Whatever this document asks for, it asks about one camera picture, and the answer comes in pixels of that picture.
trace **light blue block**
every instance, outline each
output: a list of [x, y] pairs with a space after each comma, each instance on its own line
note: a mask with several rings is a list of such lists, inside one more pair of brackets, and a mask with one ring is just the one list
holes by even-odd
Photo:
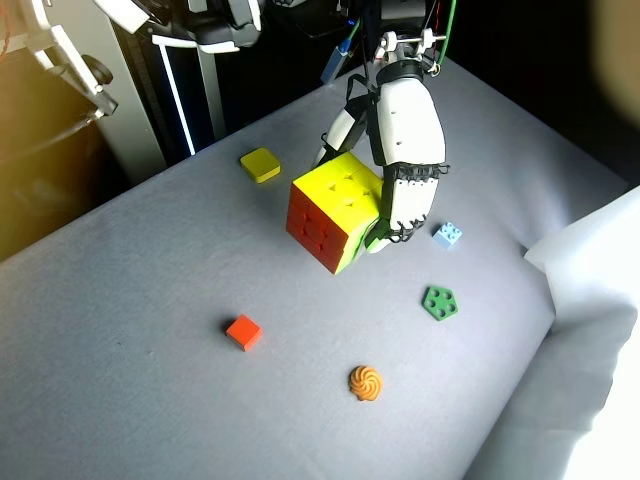
[[433, 239], [438, 243], [438, 245], [449, 250], [461, 236], [462, 230], [456, 227], [453, 223], [447, 222], [440, 227], [433, 236]]

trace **gray table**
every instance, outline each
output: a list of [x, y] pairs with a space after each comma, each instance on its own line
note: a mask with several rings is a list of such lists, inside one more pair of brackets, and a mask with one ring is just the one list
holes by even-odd
[[[461, 477], [553, 320], [523, 247], [624, 184], [452, 62], [430, 83], [453, 169], [429, 224], [337, 277], [284, 224], [344, 78], [4, 263], [0, 478]], [[237, 161], [260, 146], [283, 173], [258, 186]], [[222, 331], [240, 313], [264, 329], [249, 353]], [[361, 364], [374, 403], [347, 389]]]

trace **orange swirl toy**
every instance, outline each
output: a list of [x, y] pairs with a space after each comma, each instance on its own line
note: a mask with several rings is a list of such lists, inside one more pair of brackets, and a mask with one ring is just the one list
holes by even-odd
[[357, 367], [349, 377], [349, 390], [358, 400], [373, 401], [382, 390], [382, 377], [372, 367]]

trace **cube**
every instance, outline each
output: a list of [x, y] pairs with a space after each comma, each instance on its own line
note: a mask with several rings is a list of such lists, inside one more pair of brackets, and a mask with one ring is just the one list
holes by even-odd
[[262, 183], [280, 173], [280, 161], [266, 148], [259, 148], [240, 159], [242, 168], [256, 182]]
[[438, 321], [458, 313], [456, 297], [448, 288], [429, 287], [422, 305]]
[[433, 236], [433, 239], [438, 245], [449, 250], [461, 236], [462, 230], [456, 227], [453, 223], [447, 222], [438, 229], [436, 234]]
[[240, 315], [227, 328], [227, 337], [233, 340], [245, 352], [249, 351], [262, 336], [262, 328], [246, 315]]
[[378, 220], [381, 197], [382, 180], [344, 153], [293, 182], [287, 231], [337, 274], [354, 260]]

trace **yellow cube face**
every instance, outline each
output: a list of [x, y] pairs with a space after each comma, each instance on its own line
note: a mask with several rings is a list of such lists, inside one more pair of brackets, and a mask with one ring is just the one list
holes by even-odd
[[242, 168], [256, 182], [262, 183], [280, 173], [280, 161], [266, 148], [259, 148], [240, 159]]
[[[327, 268], [338, 273], [355, 258], [367, 229], [379, 217], [382, 180], [351, 153], [345, 153], [298, 178], [293, 185], [328, 217], [334, 225], [330, 229], [343, 232], [340, 236], [345, 240], [340, 246], [318, 244], [315, 248], [309, 243], [311, 239], [298, 239]], [[295, 211], [300, 210], [290, 208], [290, 215]], [[292, 218], [289, 221], [301, 223]]]

